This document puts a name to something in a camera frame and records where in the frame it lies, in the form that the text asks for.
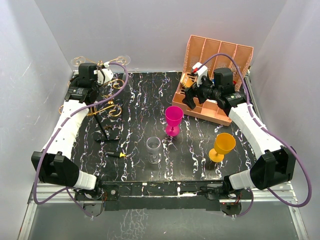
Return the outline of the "gold wire wine glass rack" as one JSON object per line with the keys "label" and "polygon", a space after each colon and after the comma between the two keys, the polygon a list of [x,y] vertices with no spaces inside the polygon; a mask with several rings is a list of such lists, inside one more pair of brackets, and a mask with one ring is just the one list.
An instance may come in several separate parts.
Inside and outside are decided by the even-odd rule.
{"label": "gold wire wine glass rack", "polygon": [[[109,68],[111,65],[125,67],[125,65],[118,64],[116,59],[107,62],[109,62]],[[111,117],[118,117],[122,114],[120,105],[114,104],[113,98],[122,92],[128,82],[128,78],[125,78],[122,86],[117,89],[115,94],[97,101],[97,98],[100,96],[100,88],[110,84],[114,80],[113,78],[102,86],[97,84],[97,65],[104,63],[106,62],[85,62],[78,66],[78,73],[69,81],[62,111],[52,134],[55,137],[55,143],[65,141],[73,144],[86,117],[94,117],[99,126],[99,132],[96,134],[95,141],[104,142],[109,140],[109,134],[100,122],[98,114],[106,111],[109,111],[107,115]]]}

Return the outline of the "black yellow screwdriver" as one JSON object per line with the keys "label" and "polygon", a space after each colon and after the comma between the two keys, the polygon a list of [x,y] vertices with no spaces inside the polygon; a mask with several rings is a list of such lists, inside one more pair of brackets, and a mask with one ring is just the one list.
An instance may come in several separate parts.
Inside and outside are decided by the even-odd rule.
{"label": "black yellow screwdriver", "polygon": [[117,151],[107,151],[106,154],[110,157],[114,158],[124,158],[126,155],[122,152],[117,152]]}

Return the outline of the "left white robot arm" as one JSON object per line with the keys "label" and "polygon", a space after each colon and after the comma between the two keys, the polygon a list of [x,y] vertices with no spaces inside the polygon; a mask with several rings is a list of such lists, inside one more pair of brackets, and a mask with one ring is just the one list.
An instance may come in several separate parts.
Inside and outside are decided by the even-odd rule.
{"label": "left white robot arm", "polygon": [[86,106],[96,101],[102,84],[103,78],[98,77],[96,64],[81,63],[78,66],[78,75],[70,82],[62,113],[51,135],[54,139],[48,140],[43,147],[47,152],[42,163],[40,159],[43,151],[34,151],[31,156],[33,167],[39,169],[37,182],[84,189],[93,200],[103,195],[104,188],[96,183],[97,177],[83,172],[71,161],[78,131],[89,112]]}

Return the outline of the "orange plastic wine glass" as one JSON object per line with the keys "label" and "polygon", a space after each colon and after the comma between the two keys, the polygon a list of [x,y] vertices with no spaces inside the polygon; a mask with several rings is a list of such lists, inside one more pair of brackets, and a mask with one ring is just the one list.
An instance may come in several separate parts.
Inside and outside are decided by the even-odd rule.
{"label": "orange plastic wine glass", "polygon": [[226,154],[236,146],[235,138],[229,133],[220,133],[217,135],[213,148],[209,151],[208,156],[212,162],[220,163]]}

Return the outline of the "aluminium frame rail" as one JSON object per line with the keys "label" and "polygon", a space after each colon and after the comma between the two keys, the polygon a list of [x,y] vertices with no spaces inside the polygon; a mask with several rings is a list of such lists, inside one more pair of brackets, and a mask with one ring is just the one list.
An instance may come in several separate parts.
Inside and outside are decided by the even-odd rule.
{"label": "aluminium frame rail", "polygon": [[306,240],[300,211],[271,192],[219,196],[218,181],[107,182],[93,197],[42,183],[20,240]]}

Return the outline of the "peach desk organizer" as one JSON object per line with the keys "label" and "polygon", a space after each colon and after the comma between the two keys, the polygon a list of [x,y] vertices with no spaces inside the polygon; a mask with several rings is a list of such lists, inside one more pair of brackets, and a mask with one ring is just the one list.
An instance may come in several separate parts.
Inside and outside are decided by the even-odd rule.
{"label": "peach desk organizer", "polygon": [[[185,115],[229,126],[232,121],[226,113],[232,106],[232,97],[235,97],[236,101],[242,98],[239,93],[241,78],[248,70],[253,51],[251,46],[191,35],[172,105],[180,107]],[[192,67],[197,62],[208,68],[207,76],[203,76],[202,80],[211,80],[213,85],[221,90],[221,96],[216,100],[207,99],[202,104],[195,97],[193,100],[196,107],[190,109],[182,100],[185,97],[185,89],[197,82],[197,76],[191,74]]]}

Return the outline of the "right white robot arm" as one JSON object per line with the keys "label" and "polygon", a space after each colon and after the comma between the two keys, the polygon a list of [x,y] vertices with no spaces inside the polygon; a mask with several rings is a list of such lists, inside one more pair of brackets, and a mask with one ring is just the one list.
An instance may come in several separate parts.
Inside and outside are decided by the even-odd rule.
{"label": "right white robot arm", "polygon": [[246,96],[235,90],[231,69],[215,69],[214,78],[210,80],[207,67],[197,63],[192,68],[191,76],[195,77],[195,82],[184,90],[182,102],[194,109],[194,98],[201,104],[207,100],[216,101],[218,107],[240,128],[257,159],[250,170],[225,177],[223,194],[233,199],[244,188],[264,190],[291,181],[296,163],[294,155],[283,143],[263,131],[262,122],[247,104]]}

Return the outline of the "clear wine glass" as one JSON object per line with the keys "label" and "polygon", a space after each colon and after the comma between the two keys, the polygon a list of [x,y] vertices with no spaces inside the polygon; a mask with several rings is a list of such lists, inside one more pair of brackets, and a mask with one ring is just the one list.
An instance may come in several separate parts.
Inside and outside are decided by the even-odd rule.
{"label": "clear wine glass", "polygon": [[158,164],[162,159],[161,140],[156,136],[149,137],[146,141],[146,149],[148,161],[154,165]]}
{"label": "clear wine glass", "polygon": [[128,55],[120,55],[115,61],[122,66],[126,66],[131,62],[131,58]]}
{"label": "clear wine glass", "polygon": [[78,67],[85,62],[86,58],[84,56],[76,56],[70,61],[71,65],[74,67]]}

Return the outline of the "pink plastic wine glass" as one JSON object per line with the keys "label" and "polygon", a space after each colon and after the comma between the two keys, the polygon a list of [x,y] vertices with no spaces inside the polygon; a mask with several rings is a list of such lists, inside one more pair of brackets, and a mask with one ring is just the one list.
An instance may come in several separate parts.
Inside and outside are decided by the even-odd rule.
{"label": "pink plastic wine glass", "polygon": [[165,132],[170,137],[175,137],[180,133],[180,123],[184,116],[183,110],[178,106],[170,106],[165,110],[165,120],[167,126]]}

